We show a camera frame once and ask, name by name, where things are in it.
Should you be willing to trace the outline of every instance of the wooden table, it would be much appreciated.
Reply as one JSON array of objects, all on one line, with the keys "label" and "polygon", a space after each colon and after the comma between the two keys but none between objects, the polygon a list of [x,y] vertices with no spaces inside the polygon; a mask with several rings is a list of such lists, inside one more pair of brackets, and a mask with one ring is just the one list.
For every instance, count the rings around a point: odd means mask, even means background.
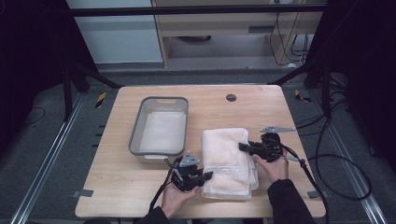
[{"label": "wooden table", "polygon": [[[236,95],[234,102],[227,94]],[[144,86],[121,88],[109,116],[84,189],[93,190],[91,197],[78,200],[78,217],[143,217],[149,203],[164,181],[165,163],[140,162],[128,148],[134,121],[141,101],[147,96],[183,96],[189,101],[186,150],[202,159],[203,130],[242,127],[249,140],[260,141],[260,129],[267,126],[294,127],[282,90],[270,85],[229,86]],[[297,132],[281,133],[284,145],[305,158]],[[260,187],[250,201],[207,199],[199,192],[175,217],[271,217],[272,207],[266,193],[270,186],[260,168]],[[298,162],[290,162],[290,179],[303,196],[314,217],[324,216],[321,199],[309,199],[314,188]]]}]

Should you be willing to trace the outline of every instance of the beige cloth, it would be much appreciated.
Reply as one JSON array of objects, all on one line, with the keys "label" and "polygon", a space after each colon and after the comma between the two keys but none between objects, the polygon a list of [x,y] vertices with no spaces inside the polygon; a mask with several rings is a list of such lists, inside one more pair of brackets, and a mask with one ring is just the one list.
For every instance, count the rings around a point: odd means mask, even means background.
[{"label": "beige cloth", "polygon": [[204,172],[213,176],[202,186],[206,198],[250,200],[251,191],[259,187],[254,160],[240,151],[238,143],[248,143],[248,130],[243,128],[204,130]]}]

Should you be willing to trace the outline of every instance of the white panel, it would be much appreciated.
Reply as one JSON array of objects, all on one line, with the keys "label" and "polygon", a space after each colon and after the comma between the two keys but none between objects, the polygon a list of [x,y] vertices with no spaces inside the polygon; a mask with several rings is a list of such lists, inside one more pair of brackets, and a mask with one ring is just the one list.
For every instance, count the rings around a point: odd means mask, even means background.
[{"label": "white panel", "polygon": [[[151,7],[149,0],[67,0],[70,8]],[[95,63],[162,62],[153,16],[76,18]]]}]

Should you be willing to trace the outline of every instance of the gray floor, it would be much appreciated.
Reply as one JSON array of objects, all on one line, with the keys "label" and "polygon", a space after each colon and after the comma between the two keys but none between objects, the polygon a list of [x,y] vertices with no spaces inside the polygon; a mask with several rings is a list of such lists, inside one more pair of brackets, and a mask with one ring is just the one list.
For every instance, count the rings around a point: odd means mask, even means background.
[{"label": "gray floor", "polygon": [[[265,83],[286,75],[291,68],[278,65],[271,57],[271,50],[263,36],[212,36],[210,41],[197,41],[175,38],[170,52],[169,64],[162,69],[137,69],[134,72],[105,73],[104,76],[126,85],[169,85],[169,84],[228,84]],[[294,65],[299,65],[296,57]],[[303,97],[315,99],[320,89],[306,91],[298,76],[283,87],[296,126],[306,124],[310,119],[321,115],[320,107],[314,102],[297,100],[296,89]],[[65,139],[56,161],[40,194],[35,198],[35,206],[28,219],[38,223],[82,223],[75,216],[77,198],[71,197],[74,190],[82,189],[89,172],[100,133],[117,90],[111,90],[93,79],[88,93],[74,94],[82,98],[76,121]],[[62,86],[43,91],[35,98],[35,108],[21,127],[10,147],[13,154],[1,163],[0,170],[0,222],[8,223],[17,211],[42,162],[61,129],[64,118]],[[106,99],[100,108],[95,108],[100,93],[106,92]],[[335,94],[335,102],[344,99]],[[313,175],[328,198],[331,223],[396,223],[396,176],[387,162],[370,156],[369,145],[353,115],[347,112],[347,104],[340,104],[332,112],[329,126],[319,146],[319,153],[340,154],[340,145],[347,154],[369,176],[373,183],[373,193],[369,200],[361,202],[346,200],[326,188],[318,178],[314,161],[309,162]],[[314,156],[319,132],[324,120],[300,129],[299,135],[307,158]],[[318,167],[326,182],[337,191],[356,197],[359,186],[355,186],[354,172],[343,161],[332,158],[318,160]],[[372,220],[367,215],[371,206],[377,206],[386,220]]]}]

